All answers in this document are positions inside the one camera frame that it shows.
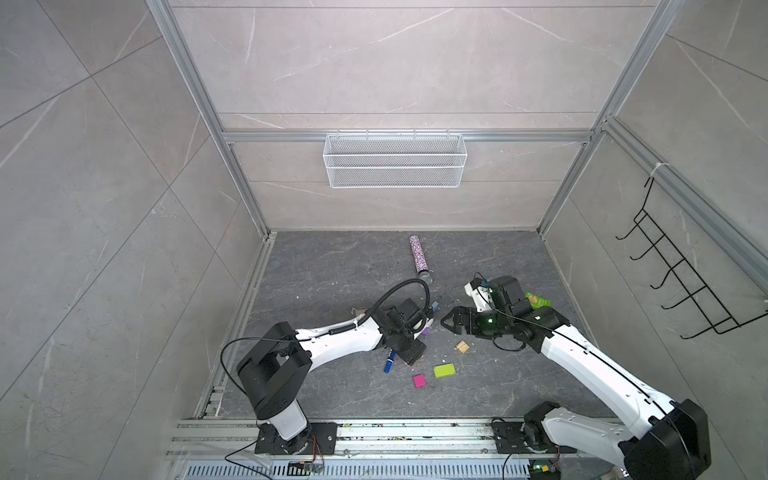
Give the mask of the blue white marker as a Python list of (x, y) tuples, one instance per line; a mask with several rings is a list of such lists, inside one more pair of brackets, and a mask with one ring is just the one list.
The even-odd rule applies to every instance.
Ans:
[(396, 352), (391, 351), (387, 357), (386, 363), (383, 368), (384, 373), (389, 373), (391, 371), (395, 358), (396, 358)]

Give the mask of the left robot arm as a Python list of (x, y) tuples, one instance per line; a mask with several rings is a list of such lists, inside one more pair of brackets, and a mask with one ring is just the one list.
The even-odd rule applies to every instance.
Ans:
[(406, 299), (322, 328), (295, 329), (280, 322), (244, 355), (235, 372), (257, 420), (295, 452), (312, 434), (297, 400), (309, 373), (348, 355), (381, 348), (411, 365), (426, 349), (419, 336), (433, 320), (430, 305)]

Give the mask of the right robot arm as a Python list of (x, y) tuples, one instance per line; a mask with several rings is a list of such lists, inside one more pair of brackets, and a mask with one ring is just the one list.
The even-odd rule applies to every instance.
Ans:
[(473, 306), (453, 308), (441, 320), (444, 328), (491, 341), (513, 336), (569, 372), (617, 418), (611, 423), (543, 402), (523, 420), (529, 450), (570, 447), (632, 479), (696, 479), (711, 466), (708, 416), (695, 402), (678, 402), (634, 376), (558, 311), (534, 306), (514, 277), (476, 277), (465, 291)]

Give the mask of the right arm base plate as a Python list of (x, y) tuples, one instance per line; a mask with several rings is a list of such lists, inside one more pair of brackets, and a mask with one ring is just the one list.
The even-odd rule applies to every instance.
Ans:
[(542, 428), (530, 422), (494, 418), (489, 424), (499, 454), (576, 454), (577, 450), (554, 444)]

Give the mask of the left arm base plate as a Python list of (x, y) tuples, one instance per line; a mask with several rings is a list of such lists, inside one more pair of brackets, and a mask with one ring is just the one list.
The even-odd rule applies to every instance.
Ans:
[(334, 422), (310, 422), (296, 437), (285, 440), (273, 425), (264, 423), (260, 426), (254, 452), (271, 455), (332, 455), (338, 427)]

